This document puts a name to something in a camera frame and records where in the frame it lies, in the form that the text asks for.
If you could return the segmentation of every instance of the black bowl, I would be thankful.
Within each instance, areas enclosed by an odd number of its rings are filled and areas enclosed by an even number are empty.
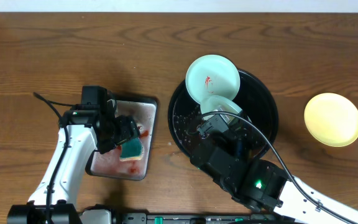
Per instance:
[[[243,109],[252,123],[273,143],[278,131],[278,112],[273,96],[266,86],[251,73],[239,70],[239,75],[240,90],[233,102]],[[168,125],[174,142],[188,157],[200,143],[201,138],[189,136],[185,131],[199,114],[201,114],[200,105],[188,94],[183,80],[169,103]],[[261,141],[261,138],[255,138],[255,141],[256,144],[253,145],[256,147],[253,147],[252,151],[255,154],[254,158],[259,159],[269,150],[269,147]]]

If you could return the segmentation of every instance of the scrubbing pad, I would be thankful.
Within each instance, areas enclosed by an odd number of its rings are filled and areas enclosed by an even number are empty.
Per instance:
[[[139,138],[134,138],[128,142],[125,142],[121,145],[122,152],[119,156],[119,160],[124,161],[134,161],[142,159],[142,143]]]

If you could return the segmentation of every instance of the wood grain surface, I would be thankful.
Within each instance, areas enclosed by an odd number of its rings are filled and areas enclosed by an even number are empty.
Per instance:
[[[38,186],[57,142],[57,118],[32,92],[76,103],[86,84],[154,96],[159,109],[146,178],[85,175],[78,210],[105,203],[154,213],[249,213],[190,164],[168,129],[173,91],[206,54],[229,58],[272,92],[280,117],[275,146],[293,174],[358,209],[358,139],[324,146],[303,121],[318,93],[338,93],[358,108],[358,14],[0,13],[0,223]],[[276,162],[271,153],[265,159]]]

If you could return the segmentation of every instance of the white wall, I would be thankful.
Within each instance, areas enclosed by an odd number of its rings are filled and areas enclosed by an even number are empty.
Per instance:
[[[358,0],[0,0],[0,12],[358,12]]]

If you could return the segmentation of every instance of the green led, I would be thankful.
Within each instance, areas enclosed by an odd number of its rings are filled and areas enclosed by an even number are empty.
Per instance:
[[[258,180],[258,181],[255,183],[255,187],[261,189],[261,188],[262,188],[262,181],[261,181],[261,180]]]

